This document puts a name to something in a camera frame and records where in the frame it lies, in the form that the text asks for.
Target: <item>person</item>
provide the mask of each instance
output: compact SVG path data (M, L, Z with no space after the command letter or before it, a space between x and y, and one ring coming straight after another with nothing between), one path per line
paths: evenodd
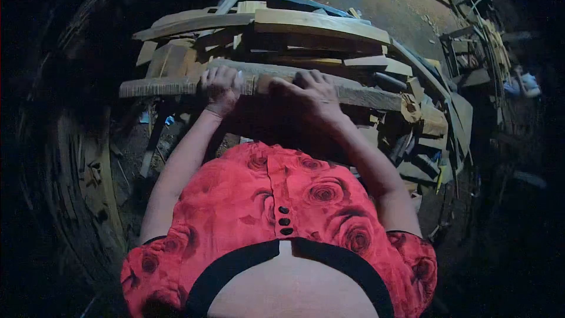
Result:
M340 109L317 70L285 96L342 146L366 183L345 167L260 142L201 166L234 109L241 73L202 75L210 103L157 180L121 283L132 316L414 317L431 302L437 263L395 167Z

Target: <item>red shirt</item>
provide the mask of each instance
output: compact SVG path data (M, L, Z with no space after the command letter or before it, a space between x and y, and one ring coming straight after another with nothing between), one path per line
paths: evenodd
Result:
M140 316L149 299L205 315L227 281L278 254L279 239L295 240L356 280L380 316L419 316L432 300L432 246L387 233L347 168L247 143L202 166L175 205L167 236L128 254L121 275L128 307Z

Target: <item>finger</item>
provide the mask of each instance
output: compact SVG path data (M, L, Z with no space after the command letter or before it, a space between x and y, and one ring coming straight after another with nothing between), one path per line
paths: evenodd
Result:
M234 87L234 82L235 82L235 78L237 75L237 70L232 68L232 67L227 67L225 72L223 73L224 75L224 81L226 84L226 87Z
M322 78L324 79L324 82L330 84L330 85L335 85L335 81L333 80L332 77L330 77L328 74L322 74L321 75Z
M213 67L212 69L210 69L210 73L208 74L208 80L210 81L210 83L214 82L214 79L216 78L216 74L217 74L217 67Z
M202 87L206 87L208 85L208 75L210 74L209 70L205 70L200 76L200 80L202 81Z
M221 65L217 68L217 72L216 72L216 76L221 78L224 77L226 75L226 72L228 72L229 67L226 67L225 65Z
M269 81L269 91L273 90L282 90L283 93L286 92L296 96L304 96L306 93L303 88L281 78L272 78Z
M236 91L237 95L243 94L244 92L244 74L241 72L236 72L236 76L233 79L233 90Z
M315 86L316 81L310 72L298 72L294 78L294 83L301 88L309 88Z
M310 70L310 74L312 74L312 77L314 78L314 81L317 83L322 83L324 82L324 78L321 75L320 70Z

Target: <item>stacked lumber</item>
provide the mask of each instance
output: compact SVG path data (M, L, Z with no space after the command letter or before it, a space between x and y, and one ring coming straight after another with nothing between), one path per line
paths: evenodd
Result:
M305 11L288 9L296 0L226 2L234 6L172 14L135 33L144 41L138 63L150 64L145 79L121 85L120 97L198 96L202 72L227 65L242 71L244 95L260 103L262 75L291 81L318 69L334 77L344 112L404 177L436 182L437 155L451 156L453 174L461 170L472 108L386 31L313 1L297 5Z

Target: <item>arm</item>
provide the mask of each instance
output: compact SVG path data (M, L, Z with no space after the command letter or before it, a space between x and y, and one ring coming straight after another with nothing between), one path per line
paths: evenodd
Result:
M305 108L307 121L322 126L342 146L375 198L378 219L385 230L403 230L421 237L416 212L399 173L341 111L331 78L312 70L298 73L294 84L274 78L270 88L273 93L282 90L292 96Z
M233 110L243 79L235 69L218 67L204 72L202 85L210 95L210 103L175 148L153 187L141 224L140 244L167 234L182 189L202 165L208 143L222 119Z

